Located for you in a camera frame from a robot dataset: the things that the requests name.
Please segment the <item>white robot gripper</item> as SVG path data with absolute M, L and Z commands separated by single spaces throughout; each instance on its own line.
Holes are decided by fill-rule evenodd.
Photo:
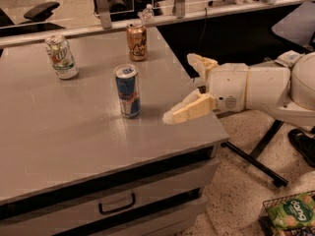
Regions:
M 245 109 L 247 74 L 249 67 L 244 63 L 219 63 L 195 53 L 187 55 L 188 64 L 199 74 L 208 91 L 198 89 L 189 93 L 181 102 L 165 112 L 162 121 L 175 125 L 203 117 L 212 110 L 240 112 Z

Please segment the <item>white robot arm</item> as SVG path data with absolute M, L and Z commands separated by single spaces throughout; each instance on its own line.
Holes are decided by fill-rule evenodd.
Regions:
M 291 68 L 277 62 L 221 65 L 195 53 L 188 54 L 187 60 L 200 75 L 206 90 L 195 89 L 189 93 L 163 114 L 164 123 L 183 123 L 214 110 L 260 110 L 295 126 L 315 124 L 312 53 L 300 57 Z

